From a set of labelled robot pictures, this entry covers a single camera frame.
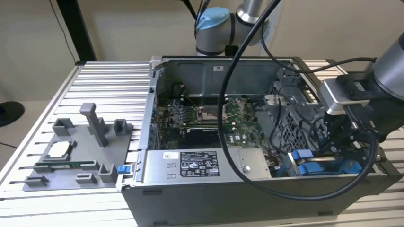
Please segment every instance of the screw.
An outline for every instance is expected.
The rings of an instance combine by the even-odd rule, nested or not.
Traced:
[[[243,173],[248,174],[251,172],[249,166],[243,166]]]

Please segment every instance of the blue latch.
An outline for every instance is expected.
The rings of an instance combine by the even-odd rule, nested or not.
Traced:
[[[319,165],[317,162],[305,162],[305,163],[301,163],[299,166],[297,166],[297,169],[300,171],[300,174],[303,176],[305,175],[312,175],[312,174],[319,174],[323,172],[323,169]]]
[[[355,160],[345,160],[340,167],[340,174],[359,174],[361,171],[360,163]]]
[[[129,174],[131,173],[131,165],[120,165],[117,169],[119,174]]]
[[[296,149],[292,151],[292,157],[295,160],[300,158],[308,158],[308,157],[315,157],[313,153],[308,149]]]

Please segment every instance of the aluminum table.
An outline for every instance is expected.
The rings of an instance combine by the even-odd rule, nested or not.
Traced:
[[[304,61],[311,69],[325,60]],[[333,67],[315,73],[320,80],[345,73]],[[127,163],[137,158],[145,96],[149,84],[148,62],[93,61],[76,66],[40,115],[9,162],[0,172],[1,227],[132,227],[137,226],[124,198],[116,188],[24,192],[24,179],[53,136],[52,123],[71,118],[85,124],[81,103],[93,102],[105,123],[124,118],[133,124]],[[387,157],[404,174],[404,130],[391,133],[381,144]],[[404,180],[383,194],[361,198],[339,216],[309,217],[216,226],[404,226]]]

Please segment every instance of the warning label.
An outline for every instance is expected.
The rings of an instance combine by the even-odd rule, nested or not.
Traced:
[[[180,153],[181,177],[220,176],[216,151]]]

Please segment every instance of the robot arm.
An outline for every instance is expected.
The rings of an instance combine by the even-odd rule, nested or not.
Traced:
[[[196,26],[196,51],[201,55],[220,55],[227,45],[240,45],[257,21],[268,0],[244,0],[236,13],[225,8],[209,8],[203,13]],[[267,29],[268,21],[260,29]],[[260,40],[257,32],[251,45]]]
[[[365,73],[325,79],[320,99],[327,107],[324,122],[332,144],[368,142],[357,131],[360,120],[368,118],[380,142],[404,125],[404,33]]]

